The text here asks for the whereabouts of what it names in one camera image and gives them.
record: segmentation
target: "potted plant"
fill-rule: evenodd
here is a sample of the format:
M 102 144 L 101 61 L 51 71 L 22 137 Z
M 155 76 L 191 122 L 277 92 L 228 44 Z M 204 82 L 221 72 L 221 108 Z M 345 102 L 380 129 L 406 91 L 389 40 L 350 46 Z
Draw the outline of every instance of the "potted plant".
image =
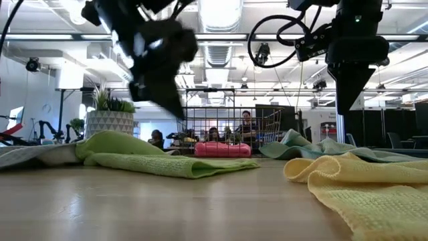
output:
M 96 107 L 86 115 L 85 138 L 105 130 L 133 135 L 135 113 L 133 103 L 110 98 L 105 88 L 97 87 L 95 87 L 93 99 Z

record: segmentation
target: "cloth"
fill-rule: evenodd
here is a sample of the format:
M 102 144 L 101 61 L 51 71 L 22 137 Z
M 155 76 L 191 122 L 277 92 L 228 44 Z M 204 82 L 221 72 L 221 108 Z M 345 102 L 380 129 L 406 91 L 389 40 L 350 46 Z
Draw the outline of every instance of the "cloth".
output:
M 374 151 L 366 147 L 355 147 L 349 144 L 337 143 L 329 138 L 312 144 L 292 129 L 286 133 L 281 143 L 269 143 L 259 150 L 265 156 L 279 160 L 291 160 L 298 157 L 317 159 L 323 155 L 342 155 L 347 152 L 351 152 L 365 161 L 377 163 L 422 160 L 408 155 L 387 151 Z
M 84 165 L 189 179 L 259 167 L 251 159 L 220 161 L 170 156 L 145 141 L 113 131 L 97 133 L 78 144 L 76 156 L 84 160 Z
M 178 156 L 176 152 L 164 153 L 150 143 L 130 135 L 102 131 L 88 140 L 68 145 L 2 147 L 0 170 L 83 164 L 196 179 L 259 167 L 251 159 L 196 159 Z
M 353 240 L 428 240 L 427 160 L 368 163 L 346 153 L 293 159 L 284 174 L 338 212 Z

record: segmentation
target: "towel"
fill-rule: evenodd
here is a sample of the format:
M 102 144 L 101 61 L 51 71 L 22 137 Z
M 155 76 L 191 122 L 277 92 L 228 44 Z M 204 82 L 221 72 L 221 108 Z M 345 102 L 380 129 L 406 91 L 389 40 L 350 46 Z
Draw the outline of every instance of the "towel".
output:
M 291 160 L 298 157 L 316 159 L 323 155 L 342 155 L 347 152 L 351 152 L 365 161 L 375 163 L 422 160 L 408 155 L 387 151 L 375 151 L 366 147 L 355 147 L 349 144 L 337 143 L 330 138 L 324 139 L 319 143 L 312 144 L 292 129 L 286 133 L 281 143 L 269 143 L 266 146 L 261 147 L 259 150 L 265 156 L 279 160 Z
M 103 131 L 77 144 L 84 165 L 101 165 L 170 177 L 196 179 L 259 167 L 251 159 L 216 160 L 170 156 L 151 144 L 124 133 Z
M 284 174 L 338 212 L 353 240 L 428 240 L 427 160 L 369 163 L 346 153 L 293 159 Z

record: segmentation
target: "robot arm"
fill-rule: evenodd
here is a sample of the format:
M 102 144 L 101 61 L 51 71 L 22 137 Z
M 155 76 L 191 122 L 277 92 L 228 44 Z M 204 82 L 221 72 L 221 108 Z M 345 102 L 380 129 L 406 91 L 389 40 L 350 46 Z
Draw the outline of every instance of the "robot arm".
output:
M 175 76 L 182 62 L 195 57 L 197 40 L 175 17 L 192 1 L 178 0 L 171 18 L 160 21 L 144 20 L 138 8 L 158 13 L 172 0 L 93 0 L 82 10 L 82 17 L 111 31 L 113 44 L 133 59 L 132 100 L 151 100 L 179 118 L 184 114 Z
M 75 142 L 75 141 L 80 141 L 80 140 L 83 140 L 83 135 L 81 135 L 75 128 L 73 128 L 70 124 L 66 124 L 66 129 L 67 129 L 67 137 L 66 137 L 66 139 L 65 139 L 65 143 L 70 143 L 70 141 L 72 140 L 72 138 L 70 137 L 70 129 L 73 129 L 73 131 L 74 131 L 74 134 L 76 134 L 76 136 L 77 136 L 77 139 L 76 140 L 74 140 L 74 141 L 72 141 L 72 142 Z
M 372 76 L 375 69 L 369 68 L 369 65 L 383 65 L 389 62 L 387 61 L 389 43 L 376 35 L 378 24 L 383 17 L 382 0 L 288 0 L 288 3 L 292 9 L 301 11 L 303 15 L 312 5 L 319 7 L 337 5 L 336 18 L 312 32 L 314 23 L 311 28 L 306 27 L 301 21 L 302 14 L 297 19 L 287 15 L 269 16 L 257 23 L 251 31 L 248 42 L 251 60 L 256 66 L 274 68 L 287 62 L 294 54 L 301 62 L 326 54 L 328 73 L 336 81 L 338 113 L 344 114 Z M 271 19 L 290 21 L 277 32 L 277 40 L 281 44 L 289 46 L 287 41 L 281 39 L 280 34 L 295 24 L 303 29 L 304 37 L 294 41 L 296 51 L 288 58 L 278 64 L 264 66 L 252 56 L 250 41 L 256 29 Z
M 52 133 L 52 135 L 53 135 L 53 138 L 54 139 L 57 139 L 57 140 L 60 140 L 60 139 L 63 139 L 63 133 L 62 133 L 62 131 L 59 131 L 59 132 L 57 132 L 53 127 L 52 127 L 52 125 L 49 123 L 49 122 L 47 122 L 47 121 L 42 121 L 42 120 L 39 120 L 39 126 L 40 126 L 40 136 L 39 136 L 39 138 L 40 139 L 44 139 L 44 138 L 46 138 L 45 137 L 45 135 L 44 135 L 44 132 L 45 132 L 45 130 L 44 130 L 44 126 L 47 126 L 48 128 L 49 128 L 49 130 L 51 131 L 51 133 Z

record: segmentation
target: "wire basket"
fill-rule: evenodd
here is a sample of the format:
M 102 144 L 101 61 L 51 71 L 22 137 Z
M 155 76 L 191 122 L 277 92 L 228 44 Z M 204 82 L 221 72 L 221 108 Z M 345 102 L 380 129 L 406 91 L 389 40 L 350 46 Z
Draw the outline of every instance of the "wire basket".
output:
M 280 107 L 186 107 L 185 119 L 177 120 L 179 149 L 193 154 L 198 142 L 246 144 L 253 151 L 278 141 Z

